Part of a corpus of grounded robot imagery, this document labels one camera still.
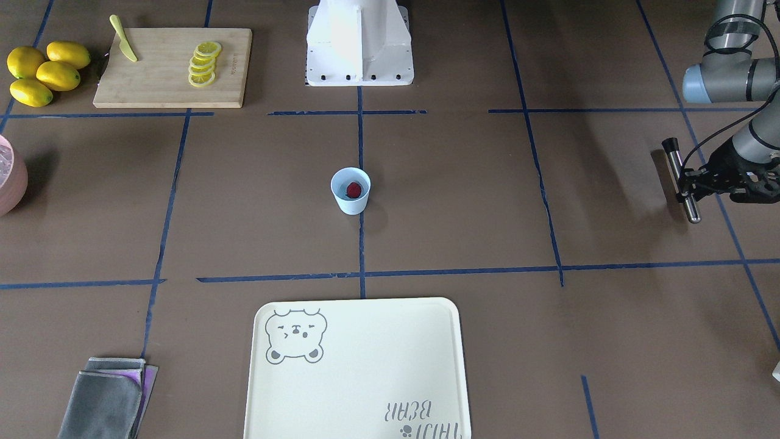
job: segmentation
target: blue joint cap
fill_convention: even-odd
[[[704,78],[701,76],[701,64],[688,67],[682,79],[682,85],[682,96],[686,101],[694,104],[712,103],[704,86]]]

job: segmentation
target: white tray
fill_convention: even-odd
[[[274,302],[254,319],[244,439],[470,439],[445,298]]]

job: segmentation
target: bear drawing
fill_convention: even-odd
[[[274,315],[265,322],[265,332],[271,347],[265,358],[271,364],[279,364],[285,358],[304,357],[308,362],[318,362],[322,358],[322,334],[328,327],[328,321],[320,311],[289,310]]]

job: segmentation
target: green knife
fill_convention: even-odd
[[[112,15],[108,18],[108,21],[111,22],[114,30],[116,30],[116,34],[119,35],[119,50],[121,50],[130,61],[138,61],[138,57],[136,57],[136,54],[134,54],[133,50],[130,48],[130,43],[127,42],[127,36],[125,36],[125,30],[122,29],[122,21],[119,20],[119,17]]]

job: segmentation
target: red berry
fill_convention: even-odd
[[[360,185],[354,181],[350,183],[349,186],[346,187],[346,196],[352,199],[359,198],[362,192],[363,192],[363,188],[360,187]]]

